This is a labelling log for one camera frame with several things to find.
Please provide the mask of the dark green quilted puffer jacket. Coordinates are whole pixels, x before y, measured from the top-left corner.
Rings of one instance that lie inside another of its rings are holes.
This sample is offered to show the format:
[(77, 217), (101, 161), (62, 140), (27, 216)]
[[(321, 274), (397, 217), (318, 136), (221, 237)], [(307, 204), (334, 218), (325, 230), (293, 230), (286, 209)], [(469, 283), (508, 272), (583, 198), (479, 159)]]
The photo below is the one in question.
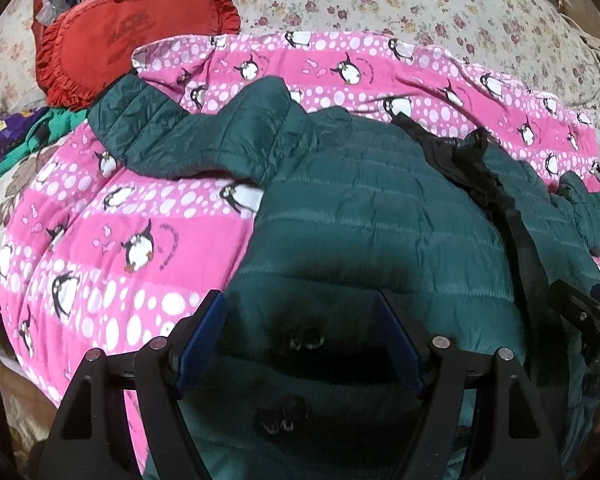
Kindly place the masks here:
[(512, 349), (573, 473), (596, 382), (577, 332), (522, 296), (539, 281), (600, 284), (600, 191), (573, 172), (548, 188), (484, 131), (442, 139), (408, 118), (309, 113), (276, 77), (204, 115), (126, 75), (87, 120), (140, 176), (224, 171), (263, 193), (215, 356), (184, 401), (212, 478), (389, 477), (419, 429), (375, 327), (382, 290), (464, 350)]

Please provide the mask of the pink penguin print blanket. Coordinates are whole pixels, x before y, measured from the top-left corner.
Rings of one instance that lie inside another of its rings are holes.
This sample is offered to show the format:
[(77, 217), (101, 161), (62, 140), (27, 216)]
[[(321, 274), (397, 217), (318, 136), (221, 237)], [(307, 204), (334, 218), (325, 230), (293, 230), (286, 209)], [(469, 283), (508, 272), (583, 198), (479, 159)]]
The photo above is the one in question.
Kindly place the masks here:
[[(178, 36), (138, 48), (133, 76), (186, 112), (213, 115), (265, 77), (309, 113), (341, 107), (376, 122), (404, 115), (442, 139), (485, 128), (548, 188), (588, 170), (593, 126), (556, 96), (362, 32)], [(0, 301), (17, 358), (50, 400), (91, 346), (134, 350), (222, 289), (247, 251), (263, 193), (228, 172), (159, 182), (125, 168), (87, 118), (24, 193), (0, 252)], [(600, 270), (600, 258), (596, 259)]]

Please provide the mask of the purple patterned cloth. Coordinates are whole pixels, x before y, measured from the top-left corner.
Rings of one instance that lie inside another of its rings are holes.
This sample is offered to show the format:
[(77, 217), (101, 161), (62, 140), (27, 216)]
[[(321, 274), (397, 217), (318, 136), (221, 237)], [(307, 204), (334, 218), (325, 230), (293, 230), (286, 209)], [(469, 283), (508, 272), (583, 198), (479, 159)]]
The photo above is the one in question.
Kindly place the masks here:
[(23, 142), (31, 127), (47, 112), (47, 107), (41, 107), (33, 112), (6, 114), (0, 118), (0, 162)]

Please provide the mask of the beige floral bed sheet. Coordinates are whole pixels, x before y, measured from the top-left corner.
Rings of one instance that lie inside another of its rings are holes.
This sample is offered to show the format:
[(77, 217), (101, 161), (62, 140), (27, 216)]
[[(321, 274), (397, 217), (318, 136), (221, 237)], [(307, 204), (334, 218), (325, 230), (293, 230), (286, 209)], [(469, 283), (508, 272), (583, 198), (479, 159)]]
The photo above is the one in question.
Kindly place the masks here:
[(247, 32), (368, 29), (513, 75), (592, 113), (600, 62), (558, 0), (233, 0)]

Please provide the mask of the green garment at bedside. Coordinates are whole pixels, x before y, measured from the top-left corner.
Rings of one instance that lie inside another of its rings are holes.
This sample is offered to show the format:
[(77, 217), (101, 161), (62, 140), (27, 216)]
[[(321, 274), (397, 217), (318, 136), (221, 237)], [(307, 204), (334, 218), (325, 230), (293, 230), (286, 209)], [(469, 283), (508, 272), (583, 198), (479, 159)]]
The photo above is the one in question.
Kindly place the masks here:
[(10, 151), (0, 162), (0, 177), (14, 168), (29, 155), (33, 155), (54, 144), (79, 124), (84, 122), (86, 110), (67, 110), (62, 107), (47, 107), (48, 112), (29, 130), (23, 142)]

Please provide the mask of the red ruffled pillow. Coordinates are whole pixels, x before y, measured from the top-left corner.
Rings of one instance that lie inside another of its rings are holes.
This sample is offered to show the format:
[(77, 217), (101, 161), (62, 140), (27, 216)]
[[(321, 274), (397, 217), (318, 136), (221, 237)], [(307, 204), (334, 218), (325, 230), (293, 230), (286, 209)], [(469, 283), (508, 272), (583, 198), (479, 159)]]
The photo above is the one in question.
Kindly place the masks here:
[(85, 0), (44, 29), (36, 82), (49, 107), (84, 110), (131, 70), (136, 48), (171, 36), (239, 29), (232, 0)]

